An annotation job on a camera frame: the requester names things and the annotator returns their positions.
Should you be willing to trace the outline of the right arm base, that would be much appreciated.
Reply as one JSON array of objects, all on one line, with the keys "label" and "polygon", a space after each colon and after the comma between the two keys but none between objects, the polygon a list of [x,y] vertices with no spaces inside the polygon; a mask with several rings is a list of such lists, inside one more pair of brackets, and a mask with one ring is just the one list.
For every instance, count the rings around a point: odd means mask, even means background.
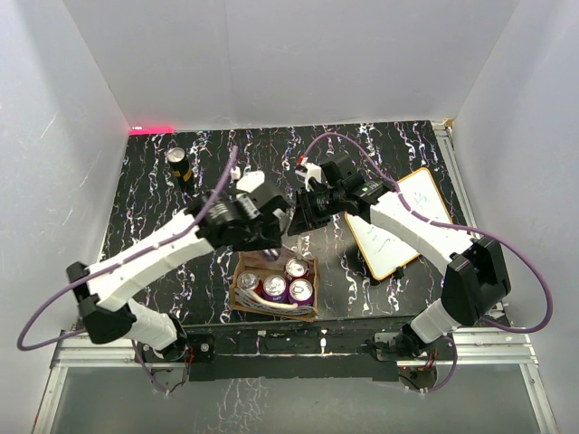
[{"label": "right arm base", "polygon": [[376,333],[364,341],[364,350],[379,362],[424,361],[430,368],[441,355],[433,344],[425,344],[417,335],[399,333]]}]

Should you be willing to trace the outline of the blue red-top soda can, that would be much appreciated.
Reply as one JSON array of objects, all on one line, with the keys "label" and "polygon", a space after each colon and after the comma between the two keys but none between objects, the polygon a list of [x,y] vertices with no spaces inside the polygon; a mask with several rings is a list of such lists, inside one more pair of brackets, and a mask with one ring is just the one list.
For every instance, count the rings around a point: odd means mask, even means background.
[{"label": "blue red-top soda can", "polygon": [[270,262],[277,261],[281,255],[281,248],[277,249],[265,249],[261,252],[262,257]]}]

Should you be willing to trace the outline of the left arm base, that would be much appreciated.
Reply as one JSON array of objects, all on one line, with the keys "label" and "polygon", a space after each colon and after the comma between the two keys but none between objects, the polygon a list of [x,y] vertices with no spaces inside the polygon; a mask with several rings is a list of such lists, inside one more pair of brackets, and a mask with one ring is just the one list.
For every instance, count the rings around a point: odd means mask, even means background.
[{"label": "left arm base", "polygon": [[215,337],[206,333],[187,333],[182,350],[169,356],[154,350],[148,344],[137,343],[139,355],[145,363],[211,363],[215,358]]}]

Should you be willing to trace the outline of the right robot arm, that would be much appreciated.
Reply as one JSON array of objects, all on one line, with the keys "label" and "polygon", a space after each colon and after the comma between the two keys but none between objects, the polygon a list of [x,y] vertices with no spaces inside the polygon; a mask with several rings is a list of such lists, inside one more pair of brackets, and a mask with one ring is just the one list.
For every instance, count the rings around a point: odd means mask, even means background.
[{"label": "right robot arm", "polygon": [[322,165],[302,156],[296,176],[295,212],[288,234],[326,226],[341,212],[386,230],[422,254],[443,276],[441,296],[388,342],[374,349],[422,359],[436,340],[462,326],[473,326],[511,289],[500,244],[488,236],[439,228],[408,212],[388,182],[370,181],[346,157]]}]

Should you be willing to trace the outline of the black soda can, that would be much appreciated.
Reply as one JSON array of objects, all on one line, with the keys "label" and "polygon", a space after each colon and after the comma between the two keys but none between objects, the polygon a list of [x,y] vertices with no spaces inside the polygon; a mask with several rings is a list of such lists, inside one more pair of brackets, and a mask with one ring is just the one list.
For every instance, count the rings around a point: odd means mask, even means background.
[{"label": "black soda can", "polygon": [[192,169],[186,152],[181,147],[172,147],[166,152],[166,161],[169,163],[173,175],[182,188],[188,188],[192,180]]}]

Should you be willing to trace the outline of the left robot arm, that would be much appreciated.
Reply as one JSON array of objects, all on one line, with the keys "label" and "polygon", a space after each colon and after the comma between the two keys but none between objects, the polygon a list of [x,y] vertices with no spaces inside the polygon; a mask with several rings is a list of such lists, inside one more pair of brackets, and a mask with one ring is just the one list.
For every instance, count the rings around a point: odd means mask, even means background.
[{"label": "left robot arm", "polygon": [[129,338],[168,361],[185,354],[187,334],[178,319],[139,304],[135,295],[186,262],[221,247],[234,251],[276,250],[291,206],[264,182],[250,192],[199,197],[167,224],[113,258],[67,269],[81,321],[94,344]]}]

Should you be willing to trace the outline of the burlap watermelon canvas bag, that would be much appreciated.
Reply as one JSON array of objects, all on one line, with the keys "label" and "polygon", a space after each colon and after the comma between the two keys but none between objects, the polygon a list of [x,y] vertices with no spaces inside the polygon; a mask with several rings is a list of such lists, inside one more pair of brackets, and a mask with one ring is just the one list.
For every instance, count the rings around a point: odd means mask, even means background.
[{"label": "burlap watermelon canvas bag", "polygon": [[241,252],[229,289],[233,310],[311,322],[318,314],[318,258],[282,247],[276,259]]}]

